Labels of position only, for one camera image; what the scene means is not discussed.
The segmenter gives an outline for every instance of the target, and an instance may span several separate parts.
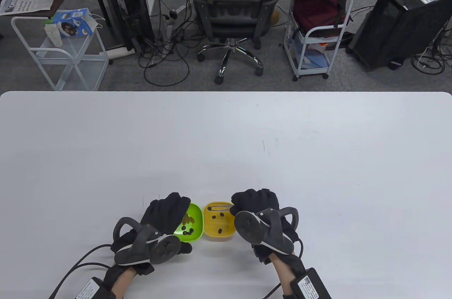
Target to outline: hand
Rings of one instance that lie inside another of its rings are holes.
[[[113,288],[111,289],[111,293],[113,293],[116,299],[124,298],[124,294],[126,294],[127,289],[132,283],[137,272],[132,267],[129,267],[124,273],[122,273]]]
[[[149,224],[159,230],[163,234],[173,234],[176,228],[182,222],[184,215],[190,206],[190,199],[187,197],[181,197],[179,193],[173,192],[165,199],[153,200],[146,212],[143,215],[140,223],[142,225]],[[130,245],[135,241],[137,232],[132,229],[129,232],[123,234],[119,240],[114,241],[111,247],[113,252],[117,252],[124,246]],[[181,242],[180,250],[178,254],[192,252],[192,246],[189,243]],[[148,263],[134,265],[133,269],[137,274],[142,275],[149,268]],[[129,267],[113,265],[104,279],[104,283],[107,283],[106,288],[113,286],[118,277]]]
[[[249,189],[245,192],[236,193],[232,196],[231,202],[234,205],[230,208],[230,212],[234,216],[240,211],[256,213],[268,208],[279,210],[279,202],[276,194],[266,188],[259,191]],[[298,234],[292,229],[286,218],[281,218],[281,224],[284,234],[286,234],[293,242],[299,240]],[[273,253],[273,250],[263,245],[252,245],[252,247],[255,251],[255,255],[261,262],[269,262],[268,256]]]

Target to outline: forearm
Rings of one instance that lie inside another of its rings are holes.
[[[132,280],[137,272],[129,267],[124,273],[122,273],[118,280],[113,285],[112,292],[116,296],[116,299],[123,299],[124,294],[126,294],[127,289],[129,288]]]
[[[283,263],[274,253],[270,254],[270,260],[275,267],[276,273],[278,274],[284,295],[293,294],[290,283],[295,280],[296,277],[291,268],[287,264]]]

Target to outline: black computer case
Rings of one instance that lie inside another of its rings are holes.
[[[349,45],[368,67],[424,52],[452,16],[452,0],[378,0]]]
[[[118,28],[128,49],[137,42],[144,43],[145,38],[155,42],[146,0],[107,0],[105,3],[113,26]]]

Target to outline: person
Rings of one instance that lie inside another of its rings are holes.
[[[255,213],[269,207],[279,210],[279,203],[276,194],[268,189],[262,189],[259,191],[249,189],[245,192],[234,194],[231,200],[234,204],[230,209],[232,215],[236,215],[242,210]],[[181,197],[178,193],[171,193],[165,199],[154,200],[146,210],[141,224],[148,223],[161,232],[172,234],[180,222],[182,222],[183,216],[188,209],[189,201],[190,200],[188,198]],[[281,221],[284,234],[289,236],[293,242],[296,241],[298,239],[297,233],[290,228],[290,225],[285,218],[281,219]],[[121,236],[121,241],[113,244],[111,247],[112,250],[115,252],[124,244],[130,244],[132,239],[134,239],[134,236],[136,236],[134,230],[124,234]],[[180,253],[190,253],[192,251],[190,244],[181,244],[182,246]],[[268,258],[273,264],[279,281],[281,282],[284,297],[294,296],[290,283],[296,278],[297,270],[296,267],[294,269],[292,260],[299,259],[294,255],[282,256],[263,245],[252,245],[252,248],[254,249],[255,255],[259,258],[259,260]],[[141,274],[148,266],[149,264],[134,265],[133,267],[113,265],[105,275],[103,280],[104,286],[106,289],[115,294],[116,299],[123,299],[134,277],[137,274]]]

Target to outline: battery pack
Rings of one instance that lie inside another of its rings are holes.
[[[301,277],[290,283],[298,299],[331,299],[317,271],[309,268]]]
[[[105,289],[102,280],[93,277],[89,279],[76,299],[116,299],[116,296]]]

